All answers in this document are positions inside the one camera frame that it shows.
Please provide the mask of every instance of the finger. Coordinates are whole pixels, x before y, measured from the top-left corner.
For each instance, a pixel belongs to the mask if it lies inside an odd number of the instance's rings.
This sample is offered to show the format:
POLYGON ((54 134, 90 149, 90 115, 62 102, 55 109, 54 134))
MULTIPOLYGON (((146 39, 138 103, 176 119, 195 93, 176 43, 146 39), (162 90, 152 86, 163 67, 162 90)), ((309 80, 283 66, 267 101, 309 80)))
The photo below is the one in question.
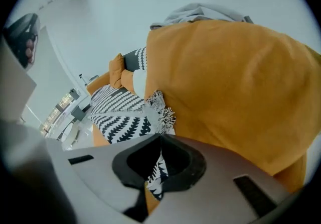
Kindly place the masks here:
POLYGON ((31 51, 30 48, 27 48, 27 49, 26 49, 26 56, 27 56, 28 58, 31 58, 31 57, 32 57, 32 51, 31 51))
POLYGON ((34 42, 31 39, 27 40, 26 43, 27 48, 33 49, 34 48, 34 42))

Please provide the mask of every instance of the orange pillow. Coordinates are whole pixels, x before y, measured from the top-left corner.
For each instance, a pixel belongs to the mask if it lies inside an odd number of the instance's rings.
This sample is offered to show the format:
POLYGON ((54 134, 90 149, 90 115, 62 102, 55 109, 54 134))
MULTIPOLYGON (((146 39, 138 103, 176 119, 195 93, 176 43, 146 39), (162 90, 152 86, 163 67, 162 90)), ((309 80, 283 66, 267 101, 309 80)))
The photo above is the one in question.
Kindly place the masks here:
POLYGON ((109 82, 114 88, 121 88, 121 73, 125 69, 124 57, 119 53, 109 62, 109 82))
POLYGON ((124 86, 129 92, 135 94, 134 92, 134 84, 132 82, 132 76, 134 72, 129 70, 123 70, 121 73, 121 85, 124 86))

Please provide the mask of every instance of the sofa armrest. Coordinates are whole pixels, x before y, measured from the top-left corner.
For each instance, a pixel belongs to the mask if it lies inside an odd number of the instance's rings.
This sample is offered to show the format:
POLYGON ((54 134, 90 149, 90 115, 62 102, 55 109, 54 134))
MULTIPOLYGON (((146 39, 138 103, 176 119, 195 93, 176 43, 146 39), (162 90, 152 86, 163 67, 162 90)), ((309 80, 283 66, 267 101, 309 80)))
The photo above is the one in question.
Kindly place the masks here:
POLYGON ((95 91, 97 91, 99 88, 108 85, 109 84, 109 72, 106 72, 102 76, 96 78, 93 82, 91 82, 87 86, 87 91, 90 94, 93 94, 95 91))

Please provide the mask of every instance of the white pillow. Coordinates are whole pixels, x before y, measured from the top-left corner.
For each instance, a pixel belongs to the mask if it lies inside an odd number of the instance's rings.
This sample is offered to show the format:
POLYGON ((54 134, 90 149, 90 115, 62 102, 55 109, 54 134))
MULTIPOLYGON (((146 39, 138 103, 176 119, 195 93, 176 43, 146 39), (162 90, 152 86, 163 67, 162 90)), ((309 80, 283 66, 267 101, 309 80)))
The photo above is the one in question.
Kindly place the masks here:
POLYGON ((134 91, 142 99, 145 97, 146 77, 147 72, 141 69, 135 70, 132 77, 134 91))

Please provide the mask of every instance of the window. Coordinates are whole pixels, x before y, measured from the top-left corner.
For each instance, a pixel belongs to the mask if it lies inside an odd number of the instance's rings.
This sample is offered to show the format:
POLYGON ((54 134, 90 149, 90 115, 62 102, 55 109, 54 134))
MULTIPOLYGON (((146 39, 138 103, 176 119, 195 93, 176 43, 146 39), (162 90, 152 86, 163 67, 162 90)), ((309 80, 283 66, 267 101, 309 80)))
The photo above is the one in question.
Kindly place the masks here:
POLYGON ((45 136, 49 133, 51 125, 55 123, 58 117, 64 112, 64 110, 74 101, 75 99, 67 93, 59 103, 57 103, 56 107, 51 111, 47 119, 43 124, 40 125, 39 130, 45 136))

